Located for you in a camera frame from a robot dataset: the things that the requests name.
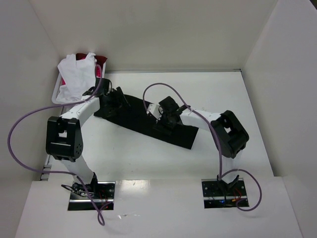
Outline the black t shirt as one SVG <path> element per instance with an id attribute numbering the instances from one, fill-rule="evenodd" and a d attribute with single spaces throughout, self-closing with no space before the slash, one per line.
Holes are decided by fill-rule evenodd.
<path id="1" fill-rule="evenodd" d="M 113 117 L 102 117 L 99 109 L 94 113 L 94 116 L 169 144 L 186 149 L 192 148 L 198 128 L 181 125 L 177 126 L 171 135 L 162 134 L 155 130 L 156 119 L 146 114 L 143 100 L 126 94 L 125 97 L 130 107 L 122 106 Z"/>

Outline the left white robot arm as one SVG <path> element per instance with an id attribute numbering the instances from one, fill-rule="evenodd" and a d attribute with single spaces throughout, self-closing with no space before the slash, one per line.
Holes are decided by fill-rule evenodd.
<path id="1" fill-rule="evenodd" d="M 83 158 L 81 126 L 94 113 L 105 111 L 113 116 L 118 109 L 129 106 L 120 87 L 109 89 L 111 81 L 97 78 L 96 85 L 84 92 L 81 99 L 71 103 L 71 109 L 59 117 L 50 117 L 47 123 L 46 152 L 61 161 L 72 174 L 73 192 L 79 193 L 84 186 L 90 194 L 97 192 L 98 179 Z"/>

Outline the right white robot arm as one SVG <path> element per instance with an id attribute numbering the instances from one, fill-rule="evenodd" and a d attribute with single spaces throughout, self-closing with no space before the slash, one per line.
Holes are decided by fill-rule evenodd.
<path id="1" fill-rule="evenodd" d="M 168 96 L 158 105 L 149 104 L 147 114 L 156 118 L 160 129 L 173 129 L 179 124 L 211 132 L 216 147 L 220 147 L 218 151 L 221 158 L 217 176 L 219 187 L 227 191 L 236 185 L 238 173 L 228 171 L 238 169 L 249 135 L 232 111 L 210 113 L 194 110 L 186 105 L 180 107 Z"/>

